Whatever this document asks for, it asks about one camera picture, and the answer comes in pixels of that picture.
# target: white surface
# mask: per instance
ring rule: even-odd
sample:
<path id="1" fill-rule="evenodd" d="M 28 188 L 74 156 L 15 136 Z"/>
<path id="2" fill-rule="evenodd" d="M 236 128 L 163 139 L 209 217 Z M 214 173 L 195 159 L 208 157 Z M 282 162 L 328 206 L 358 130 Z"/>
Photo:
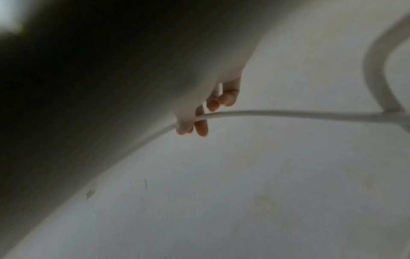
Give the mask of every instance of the white surface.
<path id="1" fill-rule="evenodd" d="M 234 109 L 379 111 L 362 58 L 409 11 L 407 0 L 330 0 L 294 14 L 257 49 Z M 407 42 L 387 66 L 408 109 L 409 62 Z M 209 123 L 205 139 L 168 134 L 106 172 L 9 258 L 392 258 L 407 249 L 410 135 L 399 127 Z"/>

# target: floor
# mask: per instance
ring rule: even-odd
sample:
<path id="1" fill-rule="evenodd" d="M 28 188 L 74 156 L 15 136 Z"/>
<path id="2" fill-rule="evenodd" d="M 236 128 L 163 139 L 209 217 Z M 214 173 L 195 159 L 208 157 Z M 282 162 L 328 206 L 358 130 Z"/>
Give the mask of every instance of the floor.
<path id="1" fill-rule="evenodd" d="M 328 0 L 261 42 L 230 109 L 379 111 L 361 72 L 407 0 Z M 387 77 L 410 109 L 410 42 Z M 165 124 L 172 121 L 168 117 Z M 96 179 L 6 258 L 406 258 L 410 135 L 285 118 L 170 133 Z"/>

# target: white wall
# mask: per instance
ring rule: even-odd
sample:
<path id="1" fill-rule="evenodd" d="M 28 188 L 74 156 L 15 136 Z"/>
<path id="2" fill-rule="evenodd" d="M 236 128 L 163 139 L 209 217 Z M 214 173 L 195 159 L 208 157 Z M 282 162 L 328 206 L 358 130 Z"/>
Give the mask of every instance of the white wall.
<path id="1" fill-rule="evenodd" d="M 408 0 L 329 0 L 294 14 L 259 46 L 234 109 L 378 111 L 362 59 L 409 11 Z M 387 65 L 408 109 L 409 62 L 410 42 Z M 168 134 L 133 154 L 8 258 L 392 258 L 410 242 L 410 136 L 399 127 L 209 124 L 205 139 Z"/>

